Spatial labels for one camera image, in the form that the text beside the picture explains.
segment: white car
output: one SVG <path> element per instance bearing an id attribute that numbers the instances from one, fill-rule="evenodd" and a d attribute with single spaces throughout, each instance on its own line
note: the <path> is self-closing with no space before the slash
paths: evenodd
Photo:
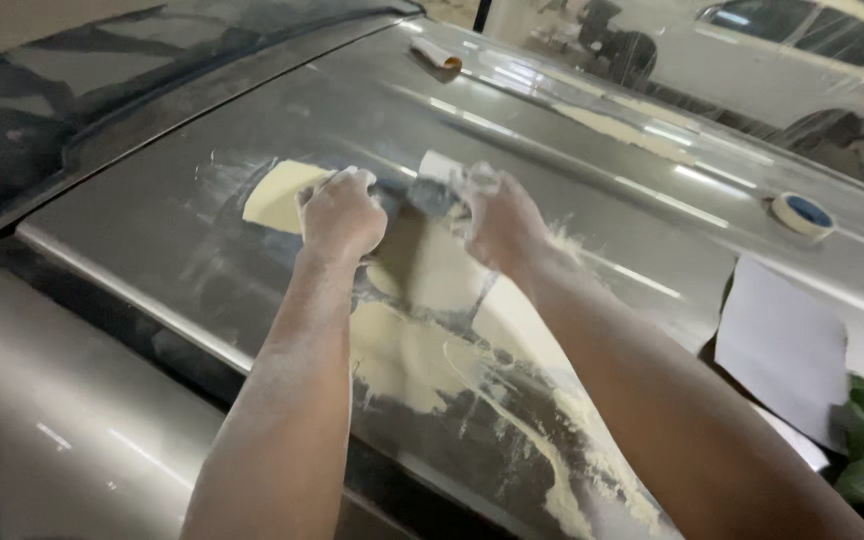
<path id="1" fill-rule="evenodd" d="M 642 89 L 647 78 L 792 138 L 855 132 L 864 119 L 858 0 L 592 0 L 586 8 L 580 41 L 600 41 L 625 86 Z"/>

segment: tire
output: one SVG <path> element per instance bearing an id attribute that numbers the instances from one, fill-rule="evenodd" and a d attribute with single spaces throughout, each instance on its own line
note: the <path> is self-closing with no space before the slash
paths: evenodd
<path id="1" fill-rule="evenodd" d="M 862 139 L 862 120 L 846 110 L 822 110 L 798 119 L 782 131 L 777 146 L 812 150 L 823 141 L 845 148 Z"/>
<path id="2" fill-rule="evenodd" d="M 656 67 L 656 44 L 644 33 L 622 32 L 609 47 L 609 78 L 627 89 L 644 92 Z"/>

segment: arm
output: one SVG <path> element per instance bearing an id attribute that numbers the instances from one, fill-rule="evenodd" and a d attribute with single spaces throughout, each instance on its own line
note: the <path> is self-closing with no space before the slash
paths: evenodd
<path id="1" fill-rule="evenodd" d="M 304 245 L 202 466 L 182 538 L 332 538 L 349 441 L 353 276 L 386 223 L 366 194 L 375 180 L 346 169 L 296 198 Z"/>
<path id="2" fill-rule="evenodd" d="M 630 465 L 689 540 L 864 538 L 864 521 L 712 370 L 557 247 L 499 174 L 466 249 L 528 296 Z"/>

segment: black window trim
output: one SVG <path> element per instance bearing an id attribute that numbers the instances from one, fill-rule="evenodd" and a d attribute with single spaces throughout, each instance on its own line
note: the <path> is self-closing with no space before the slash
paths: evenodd
<path id="1" fill-rule="evenodd" d="M 795 43 L 798 43 L 798 41 L 803 37 L 803 35 L 806 33 L 806 30 L 808 30 L 809 27 L 812 25 L 812 23 L 815 22 L 815 19 L 819 19 L 819 14 L 821 14 L 822 10 L 825 8 L 825 6 L 818 4 L 815 0 L 801 0 L 801 1 L 805 2 L 806 4 L 811 4 L 812 10 L 808 13 L 808 15 L 805 16 L 804 19 L 802 19 L 801 23 L 798 24 L 796 29 L 792 30 L 792 32 L 789 33 L 789 35 L 786 37 L 786 39 L 784 39 L 782 41 L 773 41 L 771 39 L 759 37 L 758 35 L 752 35 L 750 33 L 745 33 L 743 31 L 734 30 L 732 28 L 727 28 L 724 26 L 718 26 L 716 24 L 713 24 L 713 19 L 715 18 L 715 14 L 717 14 L 722 8 L 724 8 L 730 4 L 736 4 L 738 2 L 744 2 L 744 1 L 745 0 L 726 0 L 725 2 L 718 2 L 718 3 L 712 4 L 711 6 L 702 7 L 699 9 L 699 16 L 696 20 L 698 22 L 710 24 L 716 28 L 720 28 L 720 29 L 728 31 L 728 32 L 735 32 L 737 34 L 741 34 L 742 36 L 745 36 L 747 38 L 753 38 L 755 40 L 762 40 L 762 42 L 775 43 L 778 45 L 794 45 Z"/>

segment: dusty hand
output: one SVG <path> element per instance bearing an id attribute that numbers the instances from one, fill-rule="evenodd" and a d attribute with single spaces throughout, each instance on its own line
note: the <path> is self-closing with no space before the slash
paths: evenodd
<path id="1" fill-rule="evenodd" d="M 327 257 L 358 261 L 376 249 L 385 235 L 388 216 L 367 189 L 376 176 L 348 167 L 319 185 L 295 195 L 304 250 Z"/>
<path id="2" fill-rule="evenodd" d="M 472 212 L 465 250 L 479 263 L 510 274 L 549 245 L 552 233 L 539 207 L 509 173 L 476 164 L 456 190 Z"/>

